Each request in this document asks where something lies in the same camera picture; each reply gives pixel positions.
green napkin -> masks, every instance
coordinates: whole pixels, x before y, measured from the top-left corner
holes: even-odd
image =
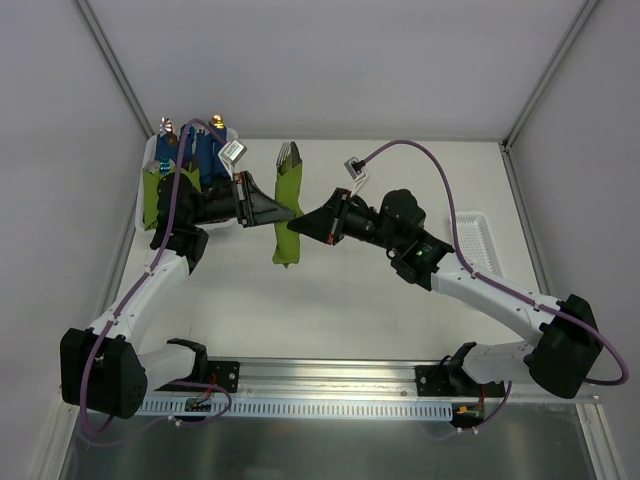
[[[186,175],[196,190],[200,190],[200,169],[196,168],[193,172],[189,172],[184,168],[180,173]],[[163,175],[160,171],[151,173],[146,168],[142,169],[142,186],[144,187],[144,211],[142,217],[144,219],[144,229],[149,230],[158,226],[158,184]]]
[[[278,172],[276,179],[276,202],[296,212],[296,217],[304,215],[298,205],[300,185],[302,183],[302,162],[291,168],[291,155],[288,155]],[[276,251],[273,263],[289,267],[290,263],[300,262],[300,235],[287,229],[287,222],[275,224]]]

purple cable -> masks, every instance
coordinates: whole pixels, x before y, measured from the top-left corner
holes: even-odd
[[[467,272],[473,273],[473,268],[471,267],[471,265],[469,265],[469,262],[467,262],[467,260],[462,255],[462,249],[460,248],[460,242],[458,241],[458,225],[456,223],[456,209],[453,204],[453,194],[451,193],[451,186],[449,185],[449,180],[447,179],[447,175],[444,173],[444,169],[442,168],[442,165],[440,165],[440,162],[436,159],[436,157],[427,148],[423,147],[417,142],[413,142],[411,140],[393,140],[391,142],[385,143],[383,146],[381,146],[380,148],[375,150],[373,153],[371,153],[371,155],[369,155],[367,158],[363,160],[363,163],[366,165],[375,157],[377,157],[380,153],[384,152],[387,148],[393,147],[394,145],[409,145],[411,147],[417,148],[422,153],[427,155],[431,159],[435,167],[438,169],[438,172],[440,173],[440,178],[442,178],[442,183],[444,183],[444,188],[447,191],[447,199],[449,200],[449,210],[451,214],[451,230],[453,231],[453,244],[455,246],[456,255],[458,257],[458,260],[460,260],[460,263],[462,264],[462,266],[467,270]],[[536,302],[532,298],[529,298],[526,295],[523,295],[522,293],[517,292],[516,290],[513,290],[507,287],[506,285],[501,284],[500,282],[496,282],[495,280],[483,275],[482,273],[476,272],[475,276],[476,278],[479,278],[480,280],[491,285],[492,287],[495,287],[498,290],[501,290],[528,305],[531,305],[534,307],[536,306]],[[626,383],[627,380],[629,380],[629,367],[627,366],[626,362],[622,358],[622,355],[620,354],[620,352],[618,352],[618,350],[616,350],[613,344],[598,330],[596,330],[595,328],[591,327],[590,325],[587,325],[583,321],[571,315],[568,315],[564,312],[560,312],[547,305],[539,305],[538,308],[543,312],[549,313],[551,315],[556,315],[586,330],[587,333],[592,335],[598,342],[604,345],[604,347],[607,350],[609,350],[609,353],[611,353],[611,356],[613,356],[615,361],[620,366],[620,378],[616,380],[598,380],[598,379],[587,378],[585,379],[587,383],[592,383],[594,385],[614,386],[614,385],[622,385],[623,383]]]
[[[502,401],[500,402],[500,405],[498,405],[495,408],[495,410],[493,410],[493,412],[491,412],[487,416],[487,418],[485,418],[482,421],[482,423],[476,427],[476,430],[479,431],[481,428],[484,428],[488,423],[490,423],[494,418],[496,418],[496,415],[498,415],[498,413],[502,410],[502,408],[507,404],[507,400],[509,400],[509,397],[511,396],[511,387],[512,386],[513,386],[513,382],[508,382],[507,383],[507,390],[504,393],[504,397],[502,397]],[[456,435],[460,435],[460,434],[467,433],[467,432],[469,432],[469,433],[473,432],[473,428],[466,428],[466,429],[462,430],[461,432],[459,432],[456,429],[453,432],[449,432],[446,435],[443,435],[442,437],[434,437],[429,432],[427,432],[422,427],[422,425],[420,425],[420,430],[422,430],[422,433],[424,434],[424,436],[427,437],[432,442],[444,442],[445,440],[449,440],[450,438],[453,438]]]
[[[233,405],[233,399],[231,398],[231,395],[229,394],[229,392],[227,392],[224,388],[219,387],[217,385],[211,385],[211,384],[207,384],[207,383],[183,382],[182,380],[171,382],[171,385],[178,385],[178,386],[181,386],[181,387],[212,389],[212,390],[215,390],[216,392],[220,392],[220,393],[224,394],[227,397],[227,405],[220,412],[216,413],[215,415],[208,416],[204,420],[199,420],[199,421],[195,421],[195,422],[189,422],[189,421],[184,421],[183,420],[180,423],[180,426],[184,426],[184,427],[201,427],[201,426],[204,426],[204,425],[208,425],[210,423],[213,423],[213,422],[219,420],[220,417],[222,417],[222,415],[224,415],[229,410],[231,410],[231,407]],[[132,442],[136,438],[140,437],[140,435],[142,435],[144,432],[149,430],[151,427],[153,427],[155,425],[158,425],[163,420],[172,421],[172,419],[168,418],[168,417],[164,417],[164,416],[163,417],[158,417],[158,418],[152,420],[151,422],[147,423],[144,427],[142,427],[140,430],[138,430],[133,435],[131,435],[131,436],[127,437],[127,438],[124,438],[122,440],[115,440],[113,442],[96,442],[95,440],[92,440],[92,439],[88,438],[87,436],[83,435],[82,429],[80,429],[78,431],[78,435],[87,445],[90,445],[92,447],[99,447],[99,448],[119,447],[121,445],[125,445],[125,444],[127,444],[129,442]]]
[[[176,215],[176,203],[178,201],[178,185],[180,184],[180,181],[179,181],[180,171],[182,169],[182,161],[184,159],[184,150],[187,144],[187,136],[189,133],[189,129],[196,123],[203,125],[207,130],[209,130],[209,133],[211,133],[211,135],[222,145],[226,143],[222,139],[222,137],[218,134],[218,132],[216,132],[213,128],[211,128],[211,126],[204,120],[199,120],[197,118],[194,118],[192,120],[189,120],[185,124],[185,127],[182,130],[182,134],[180,135],[180,145],[178,147],[178,156],[176,157],[176,175],[173,179],[173,189],[171,191],[171,203],[169,205],[169,218],[167,221],[167,228],[166,228],[164,237],[162,238],[162,243],[160,244],[160,248],[158,249],[158,253],[154,257],[153,261],[151,262],[151,265],[149,266],[149,270],[152,272],[158,266],[158,263],[160,262],[160,258],[162,257],[162,254],[164,253],[165,249],[167,248],[169,237],[171,236],[171,229],[173,228],[173,221]],[[124,295],[124,297],[122,297],[122,300],[120,301],[120,303],[118,304],[118,306],[115,308],[113,312],[114,319],[117,319],[120,316],[120,314],[122,313],[122,310],[124,310],[124,307],[127,305],[127,303],[129,303],[131,298],[133,298],[135,293],[138,291],[138,289],[142,286],[142,284],[145,282],[147,278],[149,278],[149,274],[147,272],[143,273],[140,276],[140,278],[136,281],[136,283],[133,284],[133,286],[129,289],[129,291]],[[113,325],[114,325],[113,321],[110,320],[107,322],[107,324],[105,325],[105,328],[102,330],[96,342],[93,344],[93,348],[91,349],[91,351],[89,352],[89,356],[87,357],[87,363],[85,363],[84,370],[82,371],[82,380],[80,382],[80,420],[82,421],[84,429],[88,433],[91,433],[93,435],[98,435],[104,432],[105,429],[109,426],[109,424],[113,420],[113,417],[109,417],[107,421],[104,423],[104,425],[102,425],[98,430],[95,430],[89,423],[89,415],[87,413],[87,390],[89,389],[89,374],[91,373],[91,367],[93,366],[93,361],[95,360],[96,355],[98,354],[98,350],[100,349],[102,342],[104,341],[105,337],[107,336],[107,333],[109,332],[109,330],[111,330],[111,327]]]

